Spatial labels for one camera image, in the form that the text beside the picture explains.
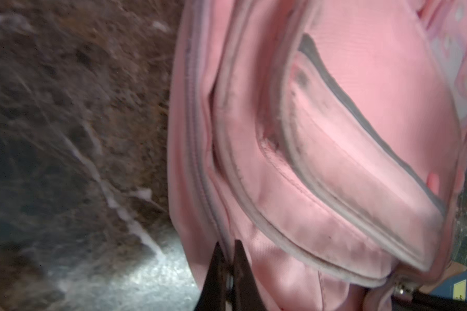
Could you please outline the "pink student backpack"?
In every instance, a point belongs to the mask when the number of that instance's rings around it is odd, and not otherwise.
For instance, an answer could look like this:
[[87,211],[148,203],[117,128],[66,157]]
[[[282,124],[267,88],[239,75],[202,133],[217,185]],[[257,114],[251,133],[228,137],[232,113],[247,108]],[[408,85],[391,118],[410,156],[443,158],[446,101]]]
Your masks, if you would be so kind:
[[243,243],[267,310],[467,310],[467,1],[186,1],[169,208],[204,286]]

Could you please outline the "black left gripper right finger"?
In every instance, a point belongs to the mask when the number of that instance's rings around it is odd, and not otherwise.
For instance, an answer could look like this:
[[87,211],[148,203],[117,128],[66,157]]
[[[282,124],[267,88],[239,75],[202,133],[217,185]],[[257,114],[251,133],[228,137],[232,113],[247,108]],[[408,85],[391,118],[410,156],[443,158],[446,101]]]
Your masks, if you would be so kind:
[[233,278],[233,310],[267,311],[240,240],[234,244]]

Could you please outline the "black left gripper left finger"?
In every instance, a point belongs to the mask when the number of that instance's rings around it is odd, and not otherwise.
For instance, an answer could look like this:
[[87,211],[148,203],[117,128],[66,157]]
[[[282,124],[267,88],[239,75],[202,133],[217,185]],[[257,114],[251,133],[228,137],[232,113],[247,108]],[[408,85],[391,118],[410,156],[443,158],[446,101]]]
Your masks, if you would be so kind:
[[225,311],[227,302],[228,263],[216,243],[208,273],[194,311]]

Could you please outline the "dark blue notebook right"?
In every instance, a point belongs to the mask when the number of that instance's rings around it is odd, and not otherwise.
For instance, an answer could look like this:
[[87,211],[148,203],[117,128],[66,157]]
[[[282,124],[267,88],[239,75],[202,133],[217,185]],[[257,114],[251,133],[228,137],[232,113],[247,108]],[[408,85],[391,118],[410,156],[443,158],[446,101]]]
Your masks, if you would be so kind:
[[467,301],[467,267],[451,261],[440,281],[421,286],[419,291],[440,298]]

